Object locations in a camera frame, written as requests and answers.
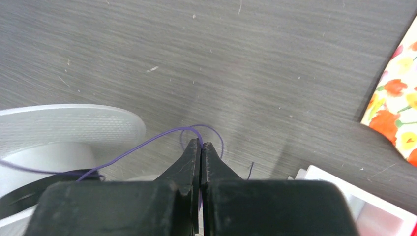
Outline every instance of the colorful floral cloth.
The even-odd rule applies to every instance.
[[[389,61],[361,121],[417,167],[417,18]]]

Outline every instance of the dust speck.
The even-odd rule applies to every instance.
[[[391,168],[391,167],[395,166],[396,164],[397,164],[397,163],[394,163],[394,164],[392,164],[392,165],[388,166],[387,168],[383,169],[382,171],[379,171],[378,173],[374,174],[374,175],[373,175],[373,176],[371,176],[371,177],[374,177],[374,176],[376,176],[376,175],[379,175],[380,173],[382,173],[382,172],[384,172],[384,171],[388,170],[389,168]]]
[[[240,7],[239,7],[238,15],[240,14],[240,10],[242,10],[242,0],[240,0]]]
[[[58,78],[64,83],[64,84],[66,84],[68,87],[70,87],[69,86],[69,84],[67,84],[60,76],[58,76]]]
[[[152,69],[150,69],[150,70],[147,70],[146,72],[147,72],[147,73],[149,73],[149,72],[154,71],[154,70],[156,70],[156,69],[158,69],[158,68],[159,68],[159,66],[155,66],[154,68],[152,68]]]

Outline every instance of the orange flower print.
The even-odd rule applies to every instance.
[[[417,167],[417,148],[414,149],[410,156],[407,158],[407,161],[412,164],[413,166]]]
[[[395,122],[400,118],[399,114],[393,114],[386,110],[380,110],[377,115],[372,118],[369,123],[369,127],[383,134],[389,139],[394,145],[397,141],[395,135],[397,134],[398,127]]]
[[[369,101],[369,104],[366,110],[369,110],[375,104],[375,101],[377,100],[378,100],[378,95],[376,94],[372,95],[371,100]]]
[[[395,50],[394,55],[392,55],[391,60],[394,59],[394,57],[400,55],[403,52],[403,45],[400,45],[397,50]]]
[[[405,132],[401,135],[401,147],[404,150],[411,150],[416,146],[417,135],[413,132]]]
[[[408,47],[408,49],[411,49],[411,50],[413,50],[414,52],[415,52],[415,51],[417,51],[417,42],[415,42],[415,43],[413,43],[412,45],[410,45],[410,46]]]
[[[368,120],[371,120],[375,113],[382,107],[385,105],[385,98],[381,98],[378,100],[378,96],[375,96],[375,100],[372,101],[371,104],[371,111],[369,112],[369,116],[368,116]]]
[[[392,97],[400,97],[403,95],[402,90],[406,89],[407,84],[401,82],[401,79],[390,80],[384,86],[384,89],[387,91],[387,94]]]

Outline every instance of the white spool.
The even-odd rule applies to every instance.
[[[108,106],[61,104],[4,110],[0,111],[0,159],[52,172],[92,169],[137,146],[145,132],[137,115]],[[0,166],[0,198],[48,176]],[[34,209],[1,219],[0,236],[23,235]]]

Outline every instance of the table surface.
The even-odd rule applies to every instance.
[[[210,124],[242,177],[252,161],[253,178],[313,164],[417,213],[417,169],[359,124],[416,9],[417,0],[3,0],[0,109],[115,106],[138,114],[147,137]],[[181,153],[171,134],[105,173],[157,175]]]

